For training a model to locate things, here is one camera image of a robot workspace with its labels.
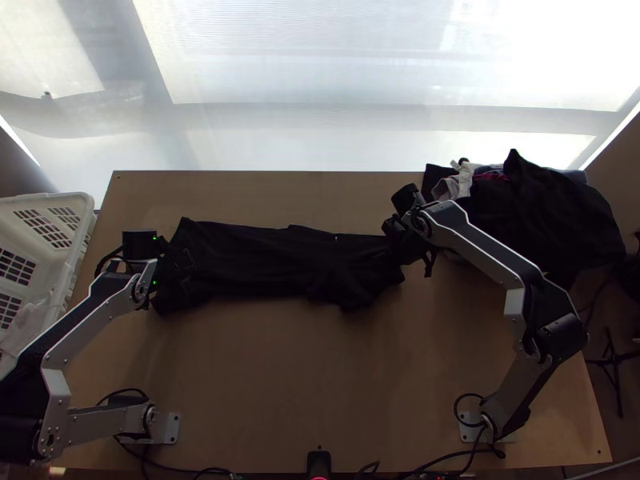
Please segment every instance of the pile of clothes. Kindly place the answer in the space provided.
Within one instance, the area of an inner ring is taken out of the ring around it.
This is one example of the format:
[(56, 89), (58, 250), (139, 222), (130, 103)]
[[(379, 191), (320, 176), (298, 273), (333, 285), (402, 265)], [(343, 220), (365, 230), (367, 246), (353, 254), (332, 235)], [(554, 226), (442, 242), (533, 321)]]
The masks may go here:
[(503, 165), (466, 158), (453, 168), (427, 165), (425, 200), (455, 200), (469, 221), (569, 289), (580, 270), (616, 263), (625, 246), (611, 208), (584, 172), (556, 171), (511, 150)]
[[(425, 199), (456, 201), (474, 225), (558, 285), (568, 289), (580, 270), (624, 257), (609, 204), (586, 184), (583, 172), (541, 168), (516, 150), (501, 166), (463, 159), (454, 167), (426, 166)], [(171, 241), (161, 243), (152, 300), (160, 314), (215, 298), (306, 297), (352, 311), (404, 280), (398, 252), (383, 235), (183, 218)]]

